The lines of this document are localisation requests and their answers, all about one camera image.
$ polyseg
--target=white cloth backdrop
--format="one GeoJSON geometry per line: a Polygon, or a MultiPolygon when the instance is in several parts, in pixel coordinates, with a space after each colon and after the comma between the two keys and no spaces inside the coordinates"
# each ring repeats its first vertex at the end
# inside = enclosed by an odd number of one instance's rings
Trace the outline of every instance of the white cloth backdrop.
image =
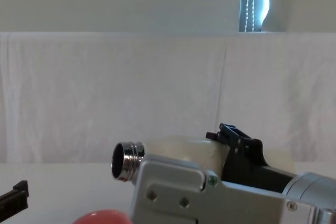
{"type": "Polygon", "coordinates": [[[236,124],[336,160],[336,34],[0,35],[0,162],[108,162],[118,141],[236,124]]]}

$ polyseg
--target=cream plastic housing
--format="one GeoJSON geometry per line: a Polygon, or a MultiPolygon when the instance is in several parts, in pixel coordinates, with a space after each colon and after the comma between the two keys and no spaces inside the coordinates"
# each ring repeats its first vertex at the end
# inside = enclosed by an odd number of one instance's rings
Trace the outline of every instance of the cream plastic housing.
{"type": "MultiPolygon", "coordinates": [[[[135,183],[142,159],[155,154],[197,164],[203,170],[212,170],[221,176],[229,147],[207,138],[171,136],[146,142],[122,142],[116,145],[112,155],[112,176],[121,181],[135,183]]],[[[290,155],[273,149],[264,149],[269,166],[294,173],[290,155]]]]}

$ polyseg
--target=black bracket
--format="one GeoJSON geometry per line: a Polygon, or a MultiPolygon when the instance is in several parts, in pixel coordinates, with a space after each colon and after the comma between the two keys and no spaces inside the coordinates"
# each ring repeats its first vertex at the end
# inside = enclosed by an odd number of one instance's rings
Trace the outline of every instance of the black bracket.
{"type": "Polygon", "coordinates": [[[16,215],[28,208],[27,198],[29,197],[28,182],[22,180],[13,190],[0,196],[0,222],[16,215]]]}
{"type": "Polygon", "coordinates": [[[264,159],[262,142],[237,127],[220,124],[220,131],[206,138],[227,145],[230,150],[223,166],[223,181],[282,193],[292,174],[270,167],[264,159]]]}

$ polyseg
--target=screw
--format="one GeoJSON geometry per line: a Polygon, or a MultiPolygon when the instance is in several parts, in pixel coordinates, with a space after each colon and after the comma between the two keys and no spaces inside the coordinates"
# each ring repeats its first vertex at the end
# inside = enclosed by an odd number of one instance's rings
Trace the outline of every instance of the screw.
{"type": "Polygon", "coordinates": [[[149,191],[148,193],[147,193],[147,199],[149,199],[150,201],[155,201],[156,200],[156,198],[157,198],[157,194],[156,194],[156,192],[154,192],[154,191],[149,191]]]}
{"type": "Polygon", "coordinates": [[[210,177],[208,178],[208,184],[209,184],[210,186],[215,186],[215,185],[217,185],[217,182],[218,182],[218,179],[217,179],[217,177],[215,177],[215,176],[210,176],[210,177]]]}
{"type": "Polygon", "coordinates": [[[287,202],[286,206],[287,206],[288,210],[292,211],[292,212],[294,212],[294,211],[296,211],[296,209],[298,209],[298,206],[293,201],[287,202]]]}
{"type": "Polygon", "coordinates": [[[183,207],[183,208],[186,208],[187,206],[189,206],[189,200],[186,198],[186,197],[183,197],[181,200],[180,200],[180,206],[183,207]]]}

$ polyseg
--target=metal mechanism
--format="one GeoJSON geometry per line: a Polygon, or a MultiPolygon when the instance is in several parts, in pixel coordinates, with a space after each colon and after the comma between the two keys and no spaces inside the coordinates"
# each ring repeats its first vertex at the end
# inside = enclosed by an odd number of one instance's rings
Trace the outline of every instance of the metal mechanism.
{"type": "Polygon", "coordinates": [[[135,186],[134,224],[333,224],[335,212],[280,193],[222,182],[194,164],[148,155],[135,186]]]}
{"type": "Polygon", "coordinates": [[[221,174],[120,143],[112,174],[132,181],[134,224],[336,224],[336,180],[270,167],[262,142],[221,124],[206,138],[229,147],[221,174]]]}

